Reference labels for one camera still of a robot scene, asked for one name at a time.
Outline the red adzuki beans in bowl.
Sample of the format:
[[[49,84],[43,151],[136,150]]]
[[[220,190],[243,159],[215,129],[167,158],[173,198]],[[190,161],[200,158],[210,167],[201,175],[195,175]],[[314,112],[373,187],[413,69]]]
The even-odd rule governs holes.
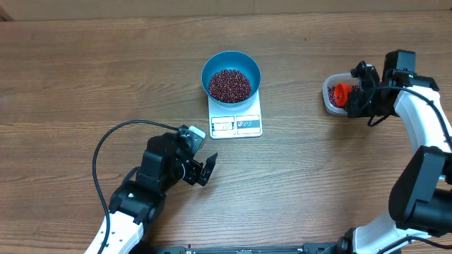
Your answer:
[[[234,104],[248,99],[252,88],[250,80],[241,71],[224,69],[213,74],[208,91],[213,99]]]

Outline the blue bowl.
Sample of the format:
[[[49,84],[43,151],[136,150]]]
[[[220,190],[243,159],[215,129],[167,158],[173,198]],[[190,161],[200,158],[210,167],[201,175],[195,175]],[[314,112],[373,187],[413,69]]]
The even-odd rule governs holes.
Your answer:
[[[214,56],[212,56],[203,67],[201,71],[201,84],[206,92],[208,98],[213,99],[209,95],[208,84],[214,73],[217,73],[224,69],[235,69],[241,71],[251,83],[252,92],[250,97],[252,97],[256,91],[259,90],[261,85],[261,69],[258,64],[255,62],[253,58],[243,52],[237,51],[226,51],[220,52]],[[227,106],[231,105],[229,103],[219,102],[219,104],[226,104]],[[235,105],[243,104],[243,102],[234,103]]]

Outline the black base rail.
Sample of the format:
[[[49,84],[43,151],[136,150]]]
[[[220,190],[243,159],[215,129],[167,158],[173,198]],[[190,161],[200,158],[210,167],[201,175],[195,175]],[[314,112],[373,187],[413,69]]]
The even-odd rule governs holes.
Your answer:
[[[130,254],[340,254],[353,253],[352,247],[339,243],[305,243],[302,246],[185,248],[183,246],[158,248],[139,243]]]

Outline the red adzuki beans in container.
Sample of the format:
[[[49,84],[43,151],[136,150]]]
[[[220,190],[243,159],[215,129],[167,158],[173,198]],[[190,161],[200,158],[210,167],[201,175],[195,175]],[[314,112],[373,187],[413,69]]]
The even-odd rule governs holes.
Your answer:
[[[359,89],[359,85],[350,85],[350,86],[352,87],[352,91],[355,91],[355,90]],[[328,87],[327,92],[328,92],[328,98],[329,98],[330,103],[334,107],[337,107],[335,102],[334,102],[334,95],[333,95],[334,89],[335,89],[335,86]]]

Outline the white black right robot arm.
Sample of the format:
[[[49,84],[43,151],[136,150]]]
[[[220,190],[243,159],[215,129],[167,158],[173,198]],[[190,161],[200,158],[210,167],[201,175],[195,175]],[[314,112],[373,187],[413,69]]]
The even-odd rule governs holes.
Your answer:
[[[385,55],[383,73],[360,61],[350,71],[357,88],[335,85],[335,103],[350,119],[367,117],[374,127],[390,116],[400,118],[413,149],[412,159],[391,189],[388,210],[371,223],[349,229],[325,253],[401,253],[415,241],[434,242],[451,232],[451,125],[440,104],[439,86],[415,71],[416,54],[398,49]]]

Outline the white digital kitchen scale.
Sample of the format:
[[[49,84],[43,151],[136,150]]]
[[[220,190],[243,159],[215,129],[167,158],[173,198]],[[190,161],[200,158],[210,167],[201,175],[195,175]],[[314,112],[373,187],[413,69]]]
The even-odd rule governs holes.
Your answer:
[[[208,98],[209,131],[212,139],[254,138],[263,134],[259,92],[243,104],[219,104]]]

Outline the clear plastic bean container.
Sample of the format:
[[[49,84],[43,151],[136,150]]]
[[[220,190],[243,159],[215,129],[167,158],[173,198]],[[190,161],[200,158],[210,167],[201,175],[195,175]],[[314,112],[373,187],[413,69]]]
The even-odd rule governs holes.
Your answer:
[[[350,73],[339,73],[329,76],[323,83],[322,95],[326,111],[331,115],[347,116],[347,112],[337,107],[334,100],[334,90],[337,85],[344,83],[350,85],[352,88],[359,86],[359,79],[353,78]]]

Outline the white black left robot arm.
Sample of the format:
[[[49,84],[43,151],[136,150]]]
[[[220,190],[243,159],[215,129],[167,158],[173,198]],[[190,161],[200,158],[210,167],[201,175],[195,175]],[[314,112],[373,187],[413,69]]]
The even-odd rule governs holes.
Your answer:
[[[212,155],[204,163],[194,158],[206,141],[206,132],[185,125],[165,129],[166,133],[147,141],[141,165],[125,175],[109,200],[105,200],[98,181],[100,148],[95,148],[93,182],[105,216],[87,253],[129,253],[160,216],[172,186],[179,181],[192,186],[207,184],[218,156]]]

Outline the orange plastic measuring scoop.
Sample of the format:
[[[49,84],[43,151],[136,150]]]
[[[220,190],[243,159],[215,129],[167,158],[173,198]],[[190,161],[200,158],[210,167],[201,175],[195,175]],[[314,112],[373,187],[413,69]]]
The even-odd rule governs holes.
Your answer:
[[[352,87],[346,83],[339,83],[334,89],[334,102],[337,107],[344,108],[348,101],[348,95],[352,92]]]

